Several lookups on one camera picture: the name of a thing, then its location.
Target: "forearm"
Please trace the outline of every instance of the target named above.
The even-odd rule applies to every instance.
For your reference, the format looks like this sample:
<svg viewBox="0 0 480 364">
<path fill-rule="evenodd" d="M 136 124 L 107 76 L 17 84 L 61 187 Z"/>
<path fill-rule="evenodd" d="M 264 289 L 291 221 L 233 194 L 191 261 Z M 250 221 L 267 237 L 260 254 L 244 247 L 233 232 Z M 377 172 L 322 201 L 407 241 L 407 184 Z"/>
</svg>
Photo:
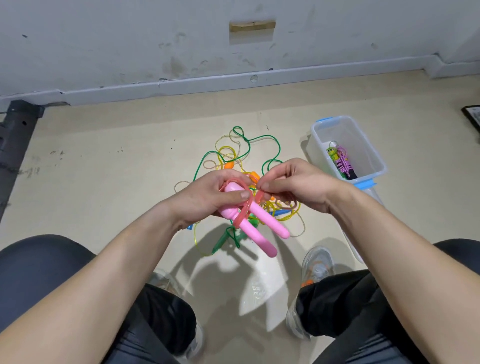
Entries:
<svg viewBox="0 0 480 364">
<path fill-rule="evenodd" d="M 99 363 L 176 231 L 164 203 L 147 211 L 0 334 L 0 362 Z"/>
<path fill-rule="evenodd" d="M 439 363 L 476 361 L 479 276 L 354 187 L 332 194 L 329 205 L 424 355 Z"/>
</svg>

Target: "hand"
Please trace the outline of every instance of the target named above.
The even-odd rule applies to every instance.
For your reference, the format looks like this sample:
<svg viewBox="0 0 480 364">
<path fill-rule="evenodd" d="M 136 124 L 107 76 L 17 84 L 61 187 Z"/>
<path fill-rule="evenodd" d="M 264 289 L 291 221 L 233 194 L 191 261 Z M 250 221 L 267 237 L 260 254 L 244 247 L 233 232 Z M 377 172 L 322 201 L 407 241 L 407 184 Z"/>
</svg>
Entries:
<svg viewBox="0 0 480 364">
<path fill-rule="evenodd" d="M 214 214 L 222 206 L 239 205 L 248 200 L 249 191 L 220 192 L 223 183 L 231 178 L 242 180 L 247 186 L 252 184 L 248 176 L 237 170 L 215 170 L 165 200 L 172 214 L 180 220 L 180 228 L 185 229 Z"/>
<path fill-rule="evenodd" d="M 269 170 L 257 183 L 257 188 L 277 195 L 292 192 L 297 201 L 314 210 L 330 213 L 328 197 L 341 187 L 348 187 L 335 177 L 300 158 L 293 158 Z"/>
</svg>

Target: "person's left arm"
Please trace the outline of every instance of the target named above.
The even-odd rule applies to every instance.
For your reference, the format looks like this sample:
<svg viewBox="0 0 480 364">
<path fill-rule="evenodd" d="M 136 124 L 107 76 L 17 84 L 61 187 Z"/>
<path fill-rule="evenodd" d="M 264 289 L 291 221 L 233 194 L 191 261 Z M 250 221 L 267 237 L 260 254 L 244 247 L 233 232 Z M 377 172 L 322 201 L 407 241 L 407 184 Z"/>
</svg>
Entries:
<svg viewBox="0 0 480 364">
<path fill-rule="evenodd" d="M 173 235 L 247 191 L 220 192 L 234 170 L 210 172 L 161 201 L 118 234 L 89 264 L 0 334 L 0 363 L 97 364 Z"/>
</svg>

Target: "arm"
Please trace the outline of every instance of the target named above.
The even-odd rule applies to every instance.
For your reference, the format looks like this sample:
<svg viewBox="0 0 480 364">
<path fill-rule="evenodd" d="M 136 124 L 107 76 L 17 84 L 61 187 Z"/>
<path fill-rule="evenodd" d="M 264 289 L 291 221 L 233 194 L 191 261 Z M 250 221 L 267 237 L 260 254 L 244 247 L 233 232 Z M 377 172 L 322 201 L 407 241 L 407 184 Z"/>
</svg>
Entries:
<svg viewBox="0 0 480 364">
<path fill-rule="evenodd" d="M 272 193 L 291 191 L 299 201 L 337 219 L 430 362 L 478 361 L 480 276 L 373 198 L 301 159 L 276 166 L 258 185 Z"/>
<path fill-rule="evenodd" d="M 234 170 L 208 173 L 131 223 L 0 334 L 0 362 L 99 363 L 173 235 L 248 198 L 239 191 L 219 192 L 232 177 L 249 183 Z"/>
</svg>

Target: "pink handle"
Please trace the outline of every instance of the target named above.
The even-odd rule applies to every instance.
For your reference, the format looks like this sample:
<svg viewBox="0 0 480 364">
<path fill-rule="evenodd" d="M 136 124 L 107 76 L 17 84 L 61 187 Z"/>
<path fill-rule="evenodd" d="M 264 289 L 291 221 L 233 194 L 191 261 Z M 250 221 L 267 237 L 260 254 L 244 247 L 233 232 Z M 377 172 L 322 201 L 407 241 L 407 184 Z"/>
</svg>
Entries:
<svg viewBox="0 0 480 364">
<path fill-rule="evenodd" d="M 230 182 L 225 187 L 226 192 L 239 190 L 243 190 L 243 188 L 235 182 Z M 268 212 L 258 206 L 255 202 L 252 202 L 252 204 L 250 205 L 250 211 L 256 217 L 258 217 L 261 222 L 265 223 L 269 228 L 271 228 L 280 238 L 288 239 L 290 237 L 290 232 L 287 230 L 287 228 L 280 224 L 280 222 L 278 222 L 275 217 L 270 215 Z"/>
<path fill-rule="evenodd" d="M 236 206 L 223 206 L 218 209 L 220 214 L 229 220 L 233 220 L 239 214 L 239 209 Z M 276 248 L 270 243 L 263 235 L 253 227 L 253 225 L 246 219 L 243 219 L 240 223 L 240 229 L 243 230 L 247 236 L 253 240 L 255 244 L 262 249 L 270 258 L 276 257 Z"/>
</svg>

